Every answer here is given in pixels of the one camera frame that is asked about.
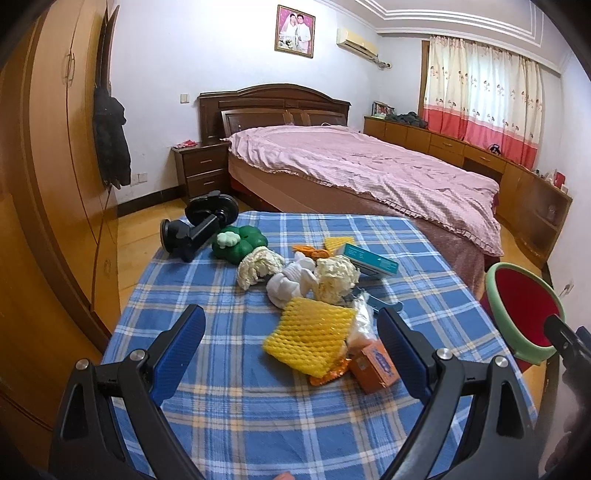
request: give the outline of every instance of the pink comforter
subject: pink comforter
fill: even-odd
[[[251,128],[230,141],[235,156],[260,170],[369,194],[467,237],[488,255],[503,254],[491,208],[499,186],[487,177],[347,127]]]

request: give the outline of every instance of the blue box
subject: blue box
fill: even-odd
[[[344,244],[336,251],[336,255],[343,255],[351,260],[351,263],[366,275],[396,275],[398,263],[357,245]]]

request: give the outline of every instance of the pink curtain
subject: pink curtain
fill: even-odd
[[[429,130],[488,149],[531,169],[542,121],[539,65],[460,38],[432,37],[424,99]]]

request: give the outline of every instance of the wooden desk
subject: wooden desk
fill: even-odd
[[[499,185],[496,218],[536,266],[548,260],[572,198],[526,168],[469,143],[410,125],[365,117],[363,132],[492,178]]]

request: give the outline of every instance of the white wall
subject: white wall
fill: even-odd
[[[297,83],[351,103],[349,125],[363,127],[379,69],[336,45],[338,27],[373,43],[378,36],[313,0],[290,7],[316,16],[314,58],[274,51],[277,1],[121,0],[113,40],[112,94],[125,107],[132,172],[148,181],[117,192],[119,202],[178,184],[170,147],[199,140],[201,92],[261,83]],[[180,104],[181,93],[191,102]]]
[[[378,75],[378,98],[398,115],[418,110],[421,89],[421,42],[428,36],[386,35],[379,39],[379,56],[392,68]]]
[[[548,267],[556,291],[562,291],[569,281],[574,280],[571,293],[562,299],[567,323],[573,330],[581,325],[591,330],[591,82],[574,55],[564,70],[561,83],[564,117],[560,149],[554,159],[553,168],[558,168],[566,176],[573,203],[548,261]],[[575,405],[574,396],[561,381],[554,423],[544,458],[554,450],[562,437],[564,420],[576,408]]]

